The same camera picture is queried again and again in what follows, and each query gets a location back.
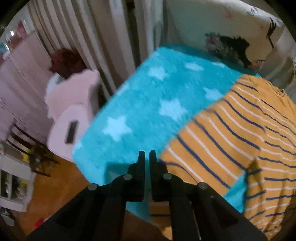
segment blue stripe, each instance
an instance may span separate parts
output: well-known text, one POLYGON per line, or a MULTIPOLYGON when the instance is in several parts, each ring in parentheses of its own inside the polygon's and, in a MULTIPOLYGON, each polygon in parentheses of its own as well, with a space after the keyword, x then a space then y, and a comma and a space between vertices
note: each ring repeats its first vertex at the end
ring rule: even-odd
POLYGON ((284 152, 286 152, 286 153, 289 153, 289 154, 291 154, 291 155, 296 155, 296 153, 292 153, 292 152, 290 152, 290 151, 288 151, 288 150, 285 150, 285 149, 283 149, 281 146, 279 146, 279 145, 275 145, 275 144, 271 144, 271 143, 269 143, 268 141, 265 141, 265 143, 266 144, 268 144, 268 145, 270 145, 270 146, 274 146, 274 147, 278 147, 278 148, 280 148, 282 151, 284 151, 284 152))
POLYGON ((283 136, 282 134, 280 134, 278 131, 275 131, 275 130, 273 130, 273 129, 270 129, 269 127, 267 127, 267 126, 265 126, 268 130, 270 130, 270 131, 272 131, 272 132, 274 132, 274 133, 277 133, 277 134, 279 134, 281 137, 283 137, 283 138, 286 138, 294 147, 296 147, 294 144, 293 144, 293 142, 288 138, 288 137, 286 137, 286 136, 283 136))
POLYGON ((248 218, 248 220, 251 220, 251 219, 253 219, 254 217, 256 217, 256 216, 258 216, 258 215, 260 215, 260 214, 263 214, 263 213, 265 213, 265 210, 264 210, 264 211, 261 211, 261 212, 259 212, 259 213, 256 213, 254 216, 248 218))
POLYGON ((181 143, 181 145, 203 166, 204 169, 206 169, 213 177, 215 177, 223 186, 227 187, 228 189, 230 186, 228 186, 224 181, 221 180, 221 178, 215 174, 201 159, 200 157, 193 151, 189 146, 186 145, 186 143, 181 139, 180 136, 177 136, 178 141, 181 143))
POLYGON ((271 119, 273 119, 275 122, 277 122, 277 123, 280 124, 281 126, 286 127, 286 128, 289 129, 294 135, 296 135, 296 134, 290 129, 290 127, 281 124, 281 123, 278 122, 275 118, 271 117, 270 115, 268 115, 268 114, 266 114, 266 113, 264 113, 264 112, 263 112, 263 114, 264 114, 264 115, 267 115, 268 117, 270 117, 271 119))
POLYGON ((151 217, 170 217, 170 214, 150 214, 151 217))
POLYGON ((163 163, 163 164, 165 164, 165 165, 167 165, 167 166, 175 166, 175 167, 179 167, 179 168, 181 168, 182 170, 184 170, 190 177, 192 177, 192 179, 196 182, 196 183, 198 183, 198 181, 196 181, 195 180, 195 178, 184 168, 184 167, 182 167, 181 165, 179 165, 179 164, 177 164, 177 163, 174 163, 174 162, 166 162, 166 161, 163 161, 163 160, 161 160, 161 159, 159 159, 159 162, 160 163, 163 163))
POLYGON ((279 182, 283 182, 283 181, 290 181, 290 182, 295 182, 296 179, 289 179, 289 178, 270 178, 270 177, 265 177, 264 178, 266 181, 279 181, 279 182))
POLYGON ((242 84, 242 83, 240 83, 240 82, 237 82, 237 83, 240 84, 240 85, 243 85, 243 86, 245 86, 245 87, 248 87, 248 88, 250 88, 250 89, 255 90, 255 91, 258 92, 258 90, 257 90, 256 88, 254 88, 254 87, 251 87, 251 86, 248 86, 248 85, 244 85, 244 84, 242 84))
POLYGON ((262 172, 262 169, 261 168, 260 169, 257 169, 257 170, 254 170, 252 172, 248 172, 247 175, 248 176, 251 176, 251 175, 254 175, 254 174, 257 174, 257 173, 260 173, 260 172, 262 172))
POLYGON ((288 164, 285 164, 283 163, 282 161, 276 161, 276 160, 271 160, 271 159, 268 159, 268 158, 265 158, 265 157, 259 157, 261 160, 265 160, 265 161, 270 161, 270 162, 274 162, 274 163, 281 163, 283 164, 284 166, 286 167, 289 167, 289 168, 296 168, 296 166, 289 166, 288 164))
POLYGON ((264 112, 262 111, 262 109, 261 109, 258 105, 253 104, 252 102, 248 101, 248 100, 245 99, 243 96, 241 96, 239 93, 237 93, 235 90, 231 90, 231 91, 234 92, 234 93, 236 93, 241 99, 243 99, 244 101, 246 101, 246 102, 249 103, 250 105, 252 105, 252 106, 258 108, 259 110, 261 110, 261 112, 262 112, 264 115, 270 117, 270 118, 273 119, 275 122, 277 122, 277 123, 280 124, 281 126, 287 128, 287 129, 290 130, 294 135, 296 135, 296 134, 295 134, 295 133, 294 133, 294 132, 288 127, 288 126, 285 126, 285 125, 281 124, 281 123, 278 122, 278 120, 276 120, 275 118, 273 118, 273 117, 271 117, 270 115, 264 113, 264 112))
POLYGON ((296 195, 283 195, 283 196, 279 196, 279 197, 268 197, 266 198, 267 201, 270 201, 270 200, 275 200, 275 199, 281 199, 281 198, 285 198, 285 197, 296 197, 296 195))
POLYGON ((222 99, 222 100, 225 101, 225 102, 230 106, 230 108, 231 108, 236 114, 238 114, 241 118, 243 118, 245 121, 249 122, 250 124, 252 124, 252 125, 254 125, 254 126, 256 126, 256 127, 259 127, 260 129, 262 129, 262 130, 265 132, 265 129, 264 129, 262 126, 260 126, 259 124, 255 123, 255 122, 253 122, 253 121, 250 121, 250 120, 248 120, 246 117, 242 116, 242 115, 241 115, 236 109, 234 109, 234 107, 229 103, 228 100, 226 100, 226 99, 222 99))
POLYGON ((247 171, 247 169, 241 165, 239 162, 237 162, 236 160, 234 160, 230 155, 228 155, 228 153, 226 151, 223 150, 223 148, 214 140, 214 138, 207 132, 207 130, 205 129, 205 127, 199 123, 197 120, 193 119, 193 122, 203 130, 203 132, 208 136, 208 138, 216 145, 216 147, 225 155, 228 157, 229 160, 231 160, 233 163, 235 163, 238 167, 240 167, 242 170, 244 170, 245 172, 247 171))
POLYGON ((231 92, 234 92, 235 94, 237 94, 241 99, 243 99, 244 101, 246 101, 247 103, 249 103, 250 105, 258 108, 259 110, 261 110, 261 108, 256 105, 256 104, 253 104, 252 102, 248 101, 246 98, 242 97, 239 93, 237 93, 235 90, 231 90, 231 92))
POLYGON ((260 196, 260 195, 262 195, 262 194, 264 194, 264 193, 266 193, 266 191, 258 192, 258 193, 254 194, 254 195, 252 195, 252 196, 248 196, 248 197, 246 197, 246 200, 249 200, 249 199, 252 199, 252 198, 258 197, 258 196, 260 196))
POLYGON ((271 217, 271 216, 278 216, 278 215, 282 215, 282 214, 285 214, 285 212, 283 213, 272 213, 272 214, 268 214, 268 215, 265 215, 265 217, 271 217))
POLYGON ((256 148, 257 150, 259 150, 259 146, 255 145, 254 143, 246 140, 245 138, 240 137, 239 135, 237 135, 233 130, 230 129, 230 127, 223 121, 223 119, 221 118, 221 116, 219 116, 219 114, 214 111, 214 110, 207 110, 208 112, 212 112, 215 113, 215 115, 218 117, 218 119, 220 120, 220 122, 238 139, 240 139, 241 141, 249 144, 250 146, 256 148))
MULTIPOLYGON (((270 104, 266 103, 264 100, 262 100, 265 104, 267 104, 268 106, 270 106, 271 108, 273 108, 276 112, 278 112, 273 106, 271 106, 270 104)), ((290 121, 287 117, 283 116, 280 112, 278 112, 282 117, 284 117, 285 119, 287 119, 288 121, 290 121)))

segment pink cushion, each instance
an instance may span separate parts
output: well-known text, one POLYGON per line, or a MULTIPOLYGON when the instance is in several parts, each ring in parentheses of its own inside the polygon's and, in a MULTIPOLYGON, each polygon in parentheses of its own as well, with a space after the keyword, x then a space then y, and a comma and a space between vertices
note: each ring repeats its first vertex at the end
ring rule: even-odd
POLYGON ((49 114, 53 120, 56 122, 61 114, 74 104, 85 106, 88 117, 92 118, 94 112, 98 110, 98 103, 92 106, 90 99, 100 81, 97 70, 86 69, 79 74, 71 75, 69 80, 58 85, 49 93, 47 102, 49 114))
POLYGON ((67 161, 74 162, 72 158, 72 149, 75 143, 84 134, 91 119, 87 114, 87 109, 84 105, 72 105, 66 109, 60 116, 60 118, 53 124, 47 139, 47 147, 54 154, 64 158, 67 161), (70 123, 72 121, 78 121, 77 128, 74 134, 74 140, 72 144, 66 144, 68 137, 70 123))

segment wardrobe door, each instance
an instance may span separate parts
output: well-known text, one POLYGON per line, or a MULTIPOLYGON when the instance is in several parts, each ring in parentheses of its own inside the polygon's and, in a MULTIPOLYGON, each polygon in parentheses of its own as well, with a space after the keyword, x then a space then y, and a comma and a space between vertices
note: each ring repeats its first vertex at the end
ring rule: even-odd
POLYGON ((29 87, 44 99, 47 83, 53 73, 48 70, 51 59, 36 33, 20 43, 9 55, 9 59, 29 87))
POLYGON ((10 60, 6 60, 1 65, 0 102, 20 120, 24 120, 28 115, 28 106, 35 104, 31 103, 29 98, 26 98, 29 93, 26 93, 22 85, 19 84, 23 81, 10 60))
POLYGON ((29 129, 47 137, 53 121, 43 99, 30 88, 7 59, 0 68, 0 101, 29 129))
POLYGON ((15 116, 0 102, 0 140, 5 141, 9 127, 14 119, 15 116))

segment white stripe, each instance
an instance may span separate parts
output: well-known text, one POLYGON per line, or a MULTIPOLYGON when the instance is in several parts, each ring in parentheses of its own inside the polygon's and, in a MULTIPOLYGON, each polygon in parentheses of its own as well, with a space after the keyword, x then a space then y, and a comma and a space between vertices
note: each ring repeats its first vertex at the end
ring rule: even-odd
POLYGON ((275 126, 275 127, 277 127, 279 130, 281 130, 281 131, 283 131, 283 132, 285 132, 286 134, 288 134, 288 135, 290 135, 291 137, 292 137, 292 139, 294 140, 294 141, 296 141, 296 139, 292 136, 292 134, 290 134, 290 133, 288 133, 288 132, 286 132, 285 130, 283 130, 283 129, 281 129, 278 125, 276 125, 276 124, 273 124, 273 123, 271 123, 270 121, 268 121, 268 120, 266 120, 266 119, 263 119, 261 116, 258 116, 258 115, 256 115, 255 113, 253 113, 252 111, 250 111, 250 110, 248 110, 248 109, 246 109, 244 106, 242 106, 232 95, 229 95, 242 109, 244 109, 245 111, 247 111, 247 112, 249 112, 251 115, 253 115, 253 116, 256 116, 257 118, 259 118, 260 120, 262 120, 262 121, 264 121, 264 122, 267 122, 267 123, 269 123, 269 124, 271 124, 271 125, 273 125, 273 126, 275 126))
POLYGON ((246 83, 249 83, 249 84, 251 84, 251 81, 249 81, 249 80, 245 80, 245 79, 239 79, 239 81, 242 81, 242 82, 246 82, 246 83))
POLYGON ((292 204, 292 203, 285 203, 285 204, 281 204, 281 205, 274 205, 274 206, 267 207, 266 209, 277 208, 277 207, 285 207, 285 206, 288 206, 290 204, 292 204))
POLYGON ((260 220, 260 221, 258 221, 258 222, 256 222, 256 223, 254 223, 253 225, 257 225, 257 224, 260 224, 260 223, 262 223, 263 221, 265 220, 265 218, 264 219, 262 219, 262 220, 260 220))
POLYGON ((283 187, 283 188, 266 188, 266 191, 280 191, 280 190, 293 190, 296 187, 283 187))
POLYGON ((282 221, 282 219, 279 219, 278 221, 271 222, 271 223, 265 223, 264 225, 268 225, 268 224, 277 224, 277 223, 280 223, 281 221, 282 221))
POLYGON ((272 111, 269 109, 270 106, 268 106, 268 108, 266 108, 266 107, 263 105, 263 104, 265 104, 265 103, 264 103, 261 99, 259 99, 258 97, 252 95, 251 93, 249 93, 249 92, 247 92, 247 91, 245 91, 245 90, 242 90, 242 89, 241 89, 240 87, 238 87, 238 86, 235 86, 235 87, 238 88, 238 89, 240 89, 242 92, 244 92, 244 93, 246 93, 246 94, 252 96, 252 97, 255 98, 256 100, 258 100, 258 101, 260 102, 260 104, 261 104, 261 107, 263 107, 264 109, 268 110, 270 113, 272 113, 272 114, 273 114, 276 118, 278 118, 280 121, 283 121, 283 122, 289 124, 292 128, 295 128, 295 126, 294 126, 293 124, 291 124, 289 121, 282 119, 282 118, 279 117, 277 114, 275 114, 274 112, 272 112, 272 111))
POLYGON ((266 209, 277 208, 277 207, 278 207, 277 205, 274 205, 274 206, 267 207, 266 209))
POLYGON ((294 147, 293 147, 292 145, 290 145, 290 144, 288 144, 288 143, 282 141, 280 138, 273 137, 273 136, 271 136, 271 135, 269 135, 269 134, 266 134, 266 135, 267 135, 269 138, 271 138, 271 139, 274 139, 274 140, 280 141, 280 142, 283 143, 284 145, 287 145, 287 146, 291 147, 291 148, 293 149, 293 151, 294 151, 294 147))
POLYGON ((204 143, 201 142, 201 140, 192 132, 192 130, 189 127, 186 127, 186 131, 199 143, 204 150, 207 152, 207 154, 224 170, 226 171, 230 176, 232 176, 235 180, 238 180, 239 178, 234 175, 231 171, 229 171, 205 146, 204 143))
POLYGON ((231 119, 231 120, 232 120, 232 121, 233 121, 233 122, 234 122, 234 123, 240 128, 240 129, 242 129, 242 130, 244 130, 244 131, 250 133, 250 134, 253 135, 253 136, 258 137, 261 141, 264 142, 263 137, 259 136, 258 134, 254 133, 254 132, 252 132, 252 131, 250 131, 250 130, 244 128, 244 127, 242 127, 240 124, 238 124, 238 123, 236 122, 236 120, 233 119, 233 118, 228 114, 228 112, 224 109, 224 107, 223 107, 222 105, 219 104, 219 107, 224 111, 224 113, 228 116, 228 118, 231 119))
POLYGON ((275 169, 275 168, 270 168, 270 167, 262 167, 262 169, 267 170, 267 171, 274 171, 274 172, 286 172, 286 173, 289 173, 290 175, 296 174, 296 172, 290 172, 290 171, 287 171, 287 170, 275 169))
POLYGON ((262 184, 262 183, 264 183, 264 182, 265 182, 265 180, 262 180, 262 181, 260 181, 260 182, 252 183, 252 184, 249 185, 249 188, 252 188, 252 187, 255 187, 255 186, 259 186, 259 184, 262 184))
POLYGON ((204 182, 204 180, 199 175, 197 175, 197 173, 193 171, 191 167, 187 165, 186 162, 184 162, 176 153, 174 153, 174 151, 169 146, 167 146, 166 149, 169 151, 169 153, 173 155, 174 158, 181 162, 197 179, 199 179, 200 182, 204 182))
POLYGON ((294 161, 294 160, 291 160, 291 159, 288 159, 288 158, 284 157, 282 155, 282 153, 279 153, 279 152, 273 152, 273 151, 270 151, 270 150, 267 150, 267 149, 264 149, 264 148, 261 148, 261 151, 265 151, 265 152, 273 154, 273 155, 281 156, 282 159, 287 160, 287 161, 294 161))
POLYGON ((254 205, 254 206, 252 206, 252 207, 250 207, 250 208, 247 208, 245 211, 246 211, 246 212, 247 212, 247 211, 251 211, 251 210, 253 210, 253 209, 259 207, 260 205, 262 205, 262 204, 264 204, 264 203, 266 203, 266 201, 260 202, 260 203, 254 205))
POLYGON ((207 119, 212 127, 215 128, 215 130, 219 133, 219 135, 235 150, 237 150, 239 153, 243 154, 245 157, 247 157, 250 160, 254 160, 254 157, 250 156, 249 154, 245 153, 243 150, 239 149, 238 147, 236 147, 235 145, 233 145, 222 133, 221 131, 217 128, 217 126, 214 124, 214 122, 211 120, 211 118, 205 116, 204 114, 200 114, 200 116, 204 119, 207 119))

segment black chair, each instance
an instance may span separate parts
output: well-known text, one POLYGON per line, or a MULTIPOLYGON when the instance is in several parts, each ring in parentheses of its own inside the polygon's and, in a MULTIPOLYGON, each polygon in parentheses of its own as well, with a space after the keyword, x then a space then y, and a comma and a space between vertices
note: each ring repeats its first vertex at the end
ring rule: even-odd
POLYGON ((18 127, 16 123, 12 124, 6 142, 20 152, 29 156, 30 169, 32 172, 50 177, 50 173, 53 170, 53 166, 51 164, 59 164, 58 161, 49 156, 52 155, 52 153, 49 151, 45 144, 27 134, 20 127, 18 127), (31 144, 19 137, 17 134, 15 134, 13 129, 18 130, 21 134, 32 140, 35 144, 31 144), (26 147, 30 150, 30 152, 24 151, 22 148, 17 146, 16 143, 19 143, 20 145, 26 147), (49 164, 49 172, 46 171, 45 164, 49 164))

